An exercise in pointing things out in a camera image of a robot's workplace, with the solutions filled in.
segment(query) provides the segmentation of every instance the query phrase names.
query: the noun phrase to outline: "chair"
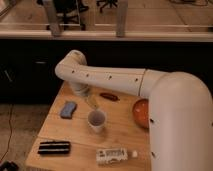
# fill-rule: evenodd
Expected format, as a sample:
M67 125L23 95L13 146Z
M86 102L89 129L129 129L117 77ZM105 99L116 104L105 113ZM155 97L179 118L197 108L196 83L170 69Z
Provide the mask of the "chair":
M115 7L117 7L117 2L118 0L97 0L96 4L97 6L100 6L100 2L105 2L101 7L100 7L100 13L103 12L103 8L107 5L110 5L110 8L112 8L112 6L114 5Z
M55 9L57 14L62 13L62 21L64 23L64 30L67 28L67 24L69 22L79 24L80 22L80 27L81 30L85 30L86 26L85 24L81 21L79 18L79 14L73 15L73 16L68 16L67 14L77 10L77 13L87 11L89 9L88 6L83 5L82 0L53 0L53 3L55 5ZM43 5L42 0L37 0L37 4Z

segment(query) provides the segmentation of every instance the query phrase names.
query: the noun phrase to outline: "paper cup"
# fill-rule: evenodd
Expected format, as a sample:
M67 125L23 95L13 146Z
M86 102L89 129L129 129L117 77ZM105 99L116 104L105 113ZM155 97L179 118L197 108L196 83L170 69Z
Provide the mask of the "paper cup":
M87 121L94 132L100 133L106 123L106 113L100 109L93 110L88 114Z

